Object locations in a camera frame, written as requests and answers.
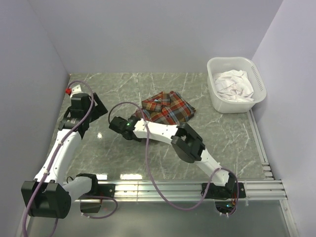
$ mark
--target wall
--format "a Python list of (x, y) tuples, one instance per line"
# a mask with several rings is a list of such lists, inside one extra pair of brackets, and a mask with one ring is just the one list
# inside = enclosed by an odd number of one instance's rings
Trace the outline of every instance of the wall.
[(66, 69), (206, 72), (252, 58), (282, 0), (29, 0)]
[(1, 236), (12, 237), (21, 186), (46, 159), (68, 74), (27, 0), (0, 1)]
[(302, 237), (316, 235), (315, 8), (285, 0), (253, 57), (268, 92), (255, 117)]

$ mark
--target white plastic basket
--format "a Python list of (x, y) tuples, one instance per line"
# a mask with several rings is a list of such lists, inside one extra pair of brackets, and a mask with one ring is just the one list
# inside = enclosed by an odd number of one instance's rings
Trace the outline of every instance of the white plastic basket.
[[(213, 75), (216, 73), (223, 73), (230, 70), (243, 70), (248, 73), (248, 79), (253, 87), (254, 93), (251, 102), (234, 102), (221, 98), (216, 89), (213, 80)], [(261, 76), (256, 65), (249, 59), (243, 57), (230, 58), (212, 58), (207, 63), (208, 70), (208, 89), (211, 95), (213, 107), (221, 113), (245, 113), (249, 111), (252, 106), (264, 100), (267, 96), (266, 88), (263, 84)]]

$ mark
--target plaid shirt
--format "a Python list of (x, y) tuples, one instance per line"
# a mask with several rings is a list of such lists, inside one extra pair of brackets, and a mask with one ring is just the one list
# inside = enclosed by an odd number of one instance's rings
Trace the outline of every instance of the plaid shirt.
[[(153, 97), (142, 101), (142, 110), (146, 120), (162, 124), (179, 124), (187, 122), (194, 116), (195, 108), (189, 105), (178, 92), (160, 92)], [(142, 118), (139, 110), (133, 114)]]

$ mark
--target gray marble surface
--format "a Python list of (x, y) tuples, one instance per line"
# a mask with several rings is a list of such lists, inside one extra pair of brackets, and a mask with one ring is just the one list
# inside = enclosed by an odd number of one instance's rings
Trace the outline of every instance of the gray marble surface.
[[(221, 114), (214, 110), (207, 87), (207, 74), (201, 73), (117, 73), (72, 74), (71, 81), (88, 82), (110, 110), (122, 101), (140, 104), (161, 91), (177, 91), (197, 110), (189, 124), (203, 138), (211, 155), (223, 167), (242, 179), (263, 179), (264, 172), (247, 114)], [(70, 105), (65, 95), (58, 121)], [(132, 105), (122, 105), (112, 116), (128, 118)], [(90, 124), (77, 148), (67, 176), (79, 173), (106, 174), (109, 180), (147, 180), (145, 141), (127, 141), (108, 127), (107, 115)], [(52, 143), (56, 138), (55, 129)], [(207, 179), (195, 164), (180, 160), (172, 146), (150, 142), (150, 166), (155, 179)]]

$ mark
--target white cloth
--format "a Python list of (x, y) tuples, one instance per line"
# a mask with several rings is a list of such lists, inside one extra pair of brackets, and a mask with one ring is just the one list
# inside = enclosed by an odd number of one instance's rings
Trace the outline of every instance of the white cloth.
[(253, 101), (253, 88), (248, 80), (247, 72), (231, 70), (217, 73), (213, 76), (215, 89), (218, 94), (229, 101)]

